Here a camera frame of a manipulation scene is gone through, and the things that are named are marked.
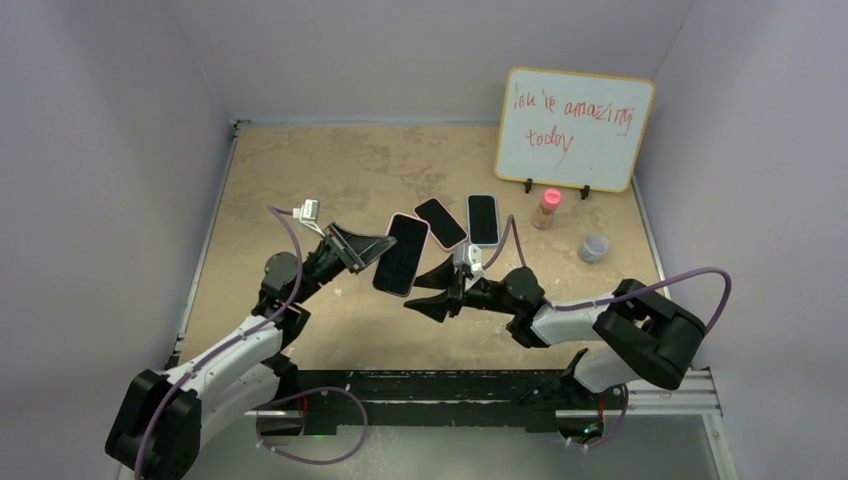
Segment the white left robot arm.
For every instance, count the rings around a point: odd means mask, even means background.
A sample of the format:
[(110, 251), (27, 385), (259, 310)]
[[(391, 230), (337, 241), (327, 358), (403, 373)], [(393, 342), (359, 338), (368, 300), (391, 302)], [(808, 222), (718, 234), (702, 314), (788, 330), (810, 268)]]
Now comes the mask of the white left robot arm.
[(396, 243), (392, 236), (356, 234), (331, 223), (313, 252), (272, 255), (258, 302), (234, 331), (181, 365), (133, 378), (106, 454), (139, 479), (181, 479), (205, 444), (234, 420), (258, 406), (292, 405), (297, 368), (282, 351), (310, 318), (304, 302), (342, 272), (362, 272)]

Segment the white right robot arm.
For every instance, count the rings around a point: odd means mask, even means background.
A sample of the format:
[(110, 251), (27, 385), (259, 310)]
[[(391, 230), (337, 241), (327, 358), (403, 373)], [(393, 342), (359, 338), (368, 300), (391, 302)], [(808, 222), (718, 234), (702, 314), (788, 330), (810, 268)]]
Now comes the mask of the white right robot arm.
[(561, 381), (564, 399), (584, 407), (600, 392), (633, 380), (676, 390), (708, 333), (697, 316), (635, 279), (578, 304), (550, 301), (528, 267), (487, 280), (471, 266), (446, 260), (416, 285), (437, 290), (404, 306), (436, 321), (470, 308), (510, 316), (506, 329), (525, 348), (571, 341), (601, 341), (576, 355)]

